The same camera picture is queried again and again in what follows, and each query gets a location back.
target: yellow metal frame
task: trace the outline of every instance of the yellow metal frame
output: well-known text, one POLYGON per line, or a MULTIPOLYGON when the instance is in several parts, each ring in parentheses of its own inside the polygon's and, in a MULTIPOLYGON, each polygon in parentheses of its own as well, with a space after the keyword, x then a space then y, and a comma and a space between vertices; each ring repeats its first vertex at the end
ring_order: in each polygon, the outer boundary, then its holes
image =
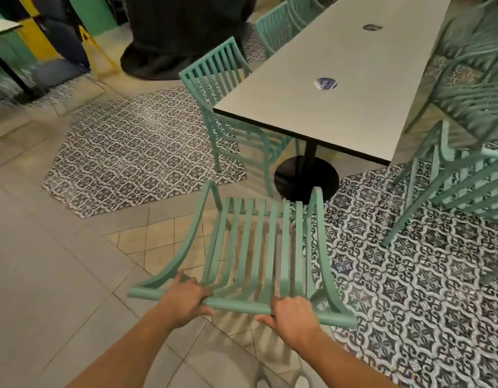
POLYGON ((118 66, 115 64, 115 62, 113 60, 111 60, 111 58, 107 54, 105 54, 103 49, 100 46, 98 46, 98 44, 91 37, 91 35, 89 35, 89 33, 85 30, 85 28, 79 25, 78 30, 80 31, 80 35, 82 37, 82 45, 84 46, 84 50, 86 51, 86 54, 88 56, 89 64, 91 65, 91 70, 95 73, 95 75, 98 77, 104 77, 108 74, 98 72, 96 64, 94 63, 93 57, 91 56, 91 49, 88 47, 89 44, 93 45, 105 57, 107 62, 111 65, 111 67, 113 68, 113 70, 116 73, 120 73, 120 68, 118 68, 118 66))

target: human arm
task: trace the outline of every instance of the human arm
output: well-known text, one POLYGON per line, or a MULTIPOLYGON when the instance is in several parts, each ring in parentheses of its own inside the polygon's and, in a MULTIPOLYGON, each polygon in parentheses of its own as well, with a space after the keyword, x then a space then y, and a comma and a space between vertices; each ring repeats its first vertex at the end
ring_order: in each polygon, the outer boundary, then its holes
POLYGON ((211 290, 195 278, 181 282, 182 276, 179 271, 161 300, 66 388, 142 388, 168 335, 195 317, 213 315, 200 305, 211 290))
POLYGON ((329 388, 394 388, 383 374, 355 358, 325 333, 303 297, 271 301, 273 316, 256 319, 271 327, 281 339, 322 378, 329 388))

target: table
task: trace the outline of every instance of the table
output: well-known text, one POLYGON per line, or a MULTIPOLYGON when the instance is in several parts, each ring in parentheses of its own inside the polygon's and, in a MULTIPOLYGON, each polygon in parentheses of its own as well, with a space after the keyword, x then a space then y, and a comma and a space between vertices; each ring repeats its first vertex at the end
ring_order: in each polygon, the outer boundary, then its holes
POLYGON ((213 110, 305 140, 305 155, 276 170, 276 187, 307 203, 320 186, 329 199, 338 175, 317 145, 390 164, 449 3, 338 0, 213 110))
MULTIPOLYGON (((6 32, 13 31, 20 28, 20 23, 12 22, 10 20, 0 18, 0 35, 6 32)), ((14 101, 20 104, 33 102, 34 100, 42 97, 45 93, 38 87, 29 87, 21 78, 10 68, 7 63, 0 57, 0 68, 12 78, 15 83, 20 86, 23 92, 13 97, 14 101)))

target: green wall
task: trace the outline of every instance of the green wall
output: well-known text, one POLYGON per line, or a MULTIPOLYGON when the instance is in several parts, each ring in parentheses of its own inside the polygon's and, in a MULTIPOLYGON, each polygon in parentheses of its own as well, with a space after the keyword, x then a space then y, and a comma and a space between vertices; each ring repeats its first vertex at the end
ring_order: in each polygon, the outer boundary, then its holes
MULTIPOLYGON (((32 54, 28 46, 23 42, 16 32, 8 32, 0 35, 0 57, 13 68, 27 68, 33 65, 37 59, 32 54), (19 54, 19 57, 11 49, 11 46, 19 54)), ((5 74, 0 68, 0 75, 5 74)))
POLYGON ((105 0, 70 0, 70 2, 92 36, 117 26, 105 0))

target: blue circular sticker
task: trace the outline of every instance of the blue circular sticker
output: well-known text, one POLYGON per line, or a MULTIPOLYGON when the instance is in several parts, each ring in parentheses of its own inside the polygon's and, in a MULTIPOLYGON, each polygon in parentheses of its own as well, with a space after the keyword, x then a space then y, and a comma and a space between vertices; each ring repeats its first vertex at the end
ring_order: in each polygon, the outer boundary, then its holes
POLYGON ((378 31, 378 30, 382 30, 383 26, 381 26, 379 24, 366 24, 362 28, 366 31, 378 31))
POLYGON ((319 77, 315 85, 320 90, 331 90, 337 87, 337 82, 331 77, 319 77))

